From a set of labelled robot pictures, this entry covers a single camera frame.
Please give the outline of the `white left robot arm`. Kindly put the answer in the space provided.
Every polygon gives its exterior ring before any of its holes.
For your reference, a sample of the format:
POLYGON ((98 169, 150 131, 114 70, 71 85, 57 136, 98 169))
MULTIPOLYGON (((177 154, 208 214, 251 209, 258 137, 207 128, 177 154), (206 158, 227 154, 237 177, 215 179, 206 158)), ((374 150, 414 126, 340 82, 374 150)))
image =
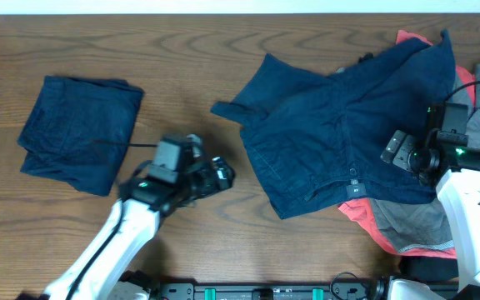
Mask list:
POLYGON ((233 186, 236 174, 222 157, 209 157, 202 139, 165 135, 154 157, 119 184, 107 221, 76 262, 44 290, 50 299, 105 299, 162 221, 178 208, 233 186))

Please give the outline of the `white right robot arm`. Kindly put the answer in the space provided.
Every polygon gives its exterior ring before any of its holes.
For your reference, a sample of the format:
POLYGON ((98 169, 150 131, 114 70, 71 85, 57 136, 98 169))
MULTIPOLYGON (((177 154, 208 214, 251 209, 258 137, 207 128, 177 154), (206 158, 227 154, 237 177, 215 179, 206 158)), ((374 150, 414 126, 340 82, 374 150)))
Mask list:
POLYGON ((480 149, 463 135, 432 130, 425 142, 397 130, 381 159, 433 188, 457 253, 459 287, 480 284, 480 149))

